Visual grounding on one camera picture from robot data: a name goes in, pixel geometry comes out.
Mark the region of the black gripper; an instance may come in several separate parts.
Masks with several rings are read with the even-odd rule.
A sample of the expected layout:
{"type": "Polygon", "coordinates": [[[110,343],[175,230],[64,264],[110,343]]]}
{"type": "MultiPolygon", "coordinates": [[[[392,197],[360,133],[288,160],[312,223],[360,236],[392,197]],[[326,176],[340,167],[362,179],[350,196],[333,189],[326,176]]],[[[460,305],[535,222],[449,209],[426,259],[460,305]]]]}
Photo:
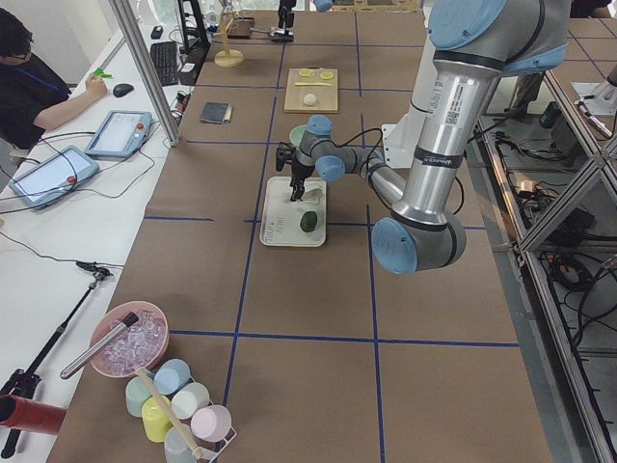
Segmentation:
{"type": "Polygon", "coordinates": [[[291,202],[303,199],[305,194],[305,180],[314,172],[314,167],[312,165],[305,165],[300,160],[301,154],[299,148],[285,142],[279,142],[276,148],[276,171],[281,172],[285,165],[291,166],[291,202]]]}

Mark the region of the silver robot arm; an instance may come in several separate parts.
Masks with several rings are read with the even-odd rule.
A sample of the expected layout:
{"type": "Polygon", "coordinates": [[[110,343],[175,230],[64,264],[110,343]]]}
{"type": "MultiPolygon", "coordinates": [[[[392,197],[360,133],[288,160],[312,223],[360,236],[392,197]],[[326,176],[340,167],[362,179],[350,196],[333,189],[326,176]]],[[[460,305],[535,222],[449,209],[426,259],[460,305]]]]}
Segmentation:
{"type": "Polygon", "coordinates": [[[312,3],[315,7],[315,10],[319,13],[329,11],[334,5],[333,0],[313,0],[312,3]]]}
{"type": "Polygon", "coordinates": [[[438,1],[428,19],[437,75],[415,146],[409,176],[401,177],[376,150],[336,144],[332,122],[309,118],[297,148],[278,147],[276,169],[291,167],[291,198],[317,173],[334,182],[362,177],[389,216],[371,234],[374,257],[393,274],[446,267],[467,244],[445,204],[473,126],[505,76],[559,66],[566,56],[568,1],[438,1]]]}

